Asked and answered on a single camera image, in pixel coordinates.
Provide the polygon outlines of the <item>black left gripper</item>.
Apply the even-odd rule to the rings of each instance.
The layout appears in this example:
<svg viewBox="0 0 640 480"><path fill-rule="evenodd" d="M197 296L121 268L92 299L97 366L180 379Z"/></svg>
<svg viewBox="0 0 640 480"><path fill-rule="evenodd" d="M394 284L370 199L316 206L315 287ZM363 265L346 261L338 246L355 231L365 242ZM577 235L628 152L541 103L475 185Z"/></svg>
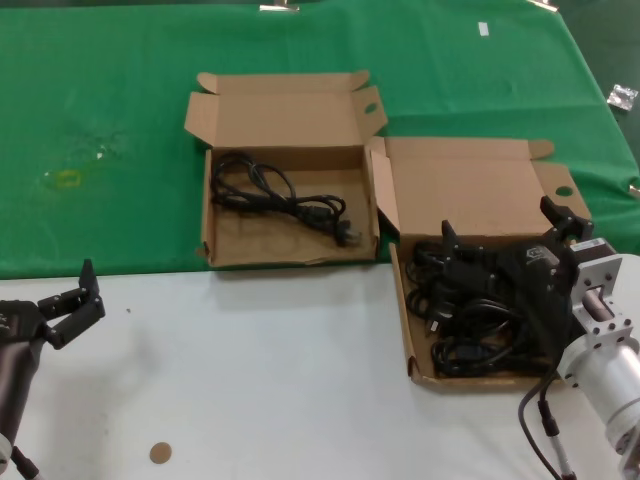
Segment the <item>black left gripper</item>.
<svg viewBox="0 0 640 480"><path fill-rule="evenodd" d="M78 287L37 302L1 301L1 350L29 347L41 351L45 316L68 315L47 330L46 340L62 349L105 316L98 279L90 259L85 259Z"/></svg>

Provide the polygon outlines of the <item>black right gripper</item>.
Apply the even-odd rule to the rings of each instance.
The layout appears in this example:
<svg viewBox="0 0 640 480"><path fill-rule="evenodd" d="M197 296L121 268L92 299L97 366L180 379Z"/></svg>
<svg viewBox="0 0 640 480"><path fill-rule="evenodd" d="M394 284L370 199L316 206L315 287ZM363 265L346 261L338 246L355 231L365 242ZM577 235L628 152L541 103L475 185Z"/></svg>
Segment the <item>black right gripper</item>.
<svg viewBox="0 0 640 480"><path fill-rule="evenodd" d="M557 205L549 196L541 199L540 210L551 224L543 235L546 240L566 243L592 238L590 220ZM441 233L444 278L473 294L497 298L497 253L484 246L463 244L447 220L441 223ZM540 346L552 363L558 364L575 322L559 255L542 242L519 242L498 253L498 267L513 287L516 307L532 325Z"/></svg>

